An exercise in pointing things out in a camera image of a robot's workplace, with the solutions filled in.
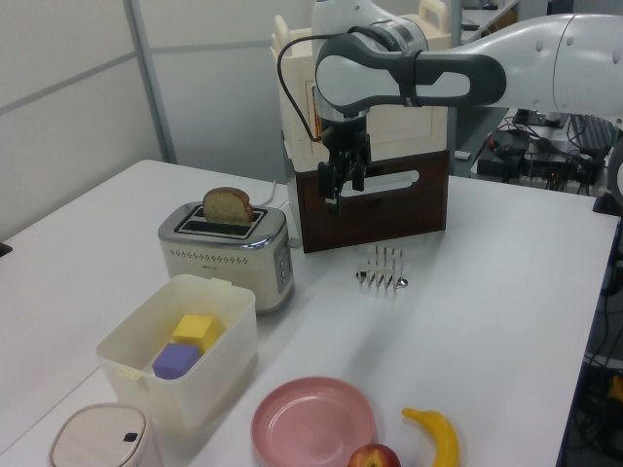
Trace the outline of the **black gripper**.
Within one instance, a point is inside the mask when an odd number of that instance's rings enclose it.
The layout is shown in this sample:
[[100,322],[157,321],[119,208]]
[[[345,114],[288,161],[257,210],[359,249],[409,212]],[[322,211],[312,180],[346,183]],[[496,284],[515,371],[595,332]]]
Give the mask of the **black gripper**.
[[329,213],[339,216],[342,173],[335,162],[348,155],[356,156],[351,171],[351,184],[355,191],[363,192],[366,170],[371,160],[367,117],[361,116],[345,121],[320,118],[319,123],[321,142],[329,151],[329,162],[321,162],[317,167],[318,194],[324,199]]

